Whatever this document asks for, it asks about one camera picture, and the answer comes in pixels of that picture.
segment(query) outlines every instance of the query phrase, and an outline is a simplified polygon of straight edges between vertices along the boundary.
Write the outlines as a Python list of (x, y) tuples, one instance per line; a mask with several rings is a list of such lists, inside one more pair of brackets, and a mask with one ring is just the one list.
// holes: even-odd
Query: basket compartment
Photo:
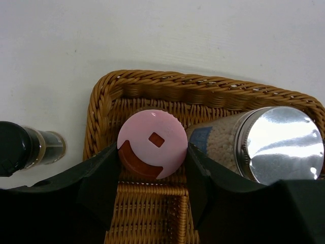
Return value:
[[(168, 111), (185, 128), (265, 106), (292, 106), (308, 114), (325, 136), (325, 109), (317, 99), (296, 91), (224, 77), (119, 70), (102, 77), (92, 91), (84, 160), (116, 141), (128, 116), (146, 106)], [(106, 244), (199, 243), (183, 167), (154, 181), (123, 169), (120, 181)]]

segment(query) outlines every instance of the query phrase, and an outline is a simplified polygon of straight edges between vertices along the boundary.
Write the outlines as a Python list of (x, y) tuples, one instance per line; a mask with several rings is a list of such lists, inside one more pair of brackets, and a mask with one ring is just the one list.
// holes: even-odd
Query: black bottle cap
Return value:
[(40, 149), (38, 140), (32, 130), (28, 131), (17, 124), (0, 121), (0, 176), (11, 176), (36, 159)]

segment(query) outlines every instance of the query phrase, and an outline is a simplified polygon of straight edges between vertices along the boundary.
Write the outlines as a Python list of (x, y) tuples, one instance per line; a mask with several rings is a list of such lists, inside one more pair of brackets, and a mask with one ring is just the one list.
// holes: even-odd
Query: metal lid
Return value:
[(280, 179), (317, 179), (324, 146), (317, 126), (305, 113), (268, 107), (244, 123), (236, 159), (244, 177), (265, 185)]

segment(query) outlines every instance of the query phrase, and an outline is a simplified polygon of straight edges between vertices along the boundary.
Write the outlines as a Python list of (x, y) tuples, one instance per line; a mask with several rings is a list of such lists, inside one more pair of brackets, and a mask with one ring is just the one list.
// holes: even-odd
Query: blue label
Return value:
[(189, 138), (190, 143), (193, 143), (205, 154), (207, 154), (208, 138), (211, 129), (212, 127), (195, 129)]

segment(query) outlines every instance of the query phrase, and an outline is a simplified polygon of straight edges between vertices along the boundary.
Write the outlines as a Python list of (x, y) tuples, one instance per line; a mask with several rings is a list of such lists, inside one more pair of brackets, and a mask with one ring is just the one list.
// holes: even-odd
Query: glass jar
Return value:
[(324, 146), (316, 124), (298, 109), (256, 109), (186, 131), (189, 142), (241, 176), (270, 185), (280, 179), (317, 179)]
[(0, 176), (37, 164), (51, 164), (66, 153), (66, 143), (56, 132), (0, 121)]

